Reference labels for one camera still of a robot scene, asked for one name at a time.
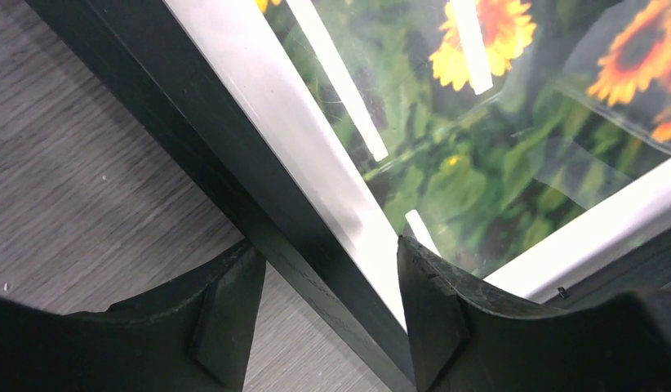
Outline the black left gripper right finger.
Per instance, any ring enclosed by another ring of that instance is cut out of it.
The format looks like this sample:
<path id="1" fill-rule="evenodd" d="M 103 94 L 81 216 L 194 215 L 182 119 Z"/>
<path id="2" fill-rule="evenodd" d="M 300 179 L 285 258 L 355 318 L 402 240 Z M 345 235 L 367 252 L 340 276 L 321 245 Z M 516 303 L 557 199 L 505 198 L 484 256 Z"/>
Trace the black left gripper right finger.
<path id="1" fill-rule="evenodd" d="M 397 259 L 419 391 L 671 391 L 671 289 L 560 310 L 413 237 L 399 238 Z"/>

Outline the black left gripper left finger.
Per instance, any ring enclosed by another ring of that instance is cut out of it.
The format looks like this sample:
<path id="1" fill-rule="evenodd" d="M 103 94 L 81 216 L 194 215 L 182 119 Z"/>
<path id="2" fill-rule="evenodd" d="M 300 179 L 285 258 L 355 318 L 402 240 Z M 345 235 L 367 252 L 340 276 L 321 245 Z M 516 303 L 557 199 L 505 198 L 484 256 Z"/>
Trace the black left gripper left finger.
<path id="1" fill-rule="evenodd" d="M 244 240 L 103 312 L 0 297 L 0 391 L 240 391 L 265 270 Z"/>

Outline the sunflower photo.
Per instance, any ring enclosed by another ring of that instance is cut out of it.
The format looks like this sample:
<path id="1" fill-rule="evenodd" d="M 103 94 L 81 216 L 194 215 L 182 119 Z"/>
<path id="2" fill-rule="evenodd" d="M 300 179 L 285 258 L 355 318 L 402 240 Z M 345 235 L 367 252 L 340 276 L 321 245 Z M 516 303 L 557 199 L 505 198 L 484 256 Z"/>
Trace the sunflower photo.
<path id="1" fill-rule="evenodd" d="M 170 1 L 397 322 L 395 248 L 545 303 L 671 229 L 671 1 Z"/>

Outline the black picture frame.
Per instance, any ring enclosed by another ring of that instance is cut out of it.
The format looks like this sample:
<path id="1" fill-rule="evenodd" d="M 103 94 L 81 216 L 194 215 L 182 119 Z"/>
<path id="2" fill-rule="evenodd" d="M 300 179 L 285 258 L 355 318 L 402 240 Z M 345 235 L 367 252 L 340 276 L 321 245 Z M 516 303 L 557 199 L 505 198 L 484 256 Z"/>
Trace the black picture frame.
<path id="1" fill-rule="evenodd" d="M 30 6 L 391 390 L 419 391 L 403 304 L 399 323 L 202 61 L 168 2 Z M 671 229 L 580 289 L 578 301 L 522 298 L 579 310 L 624 292 L 671 289 Z"/>

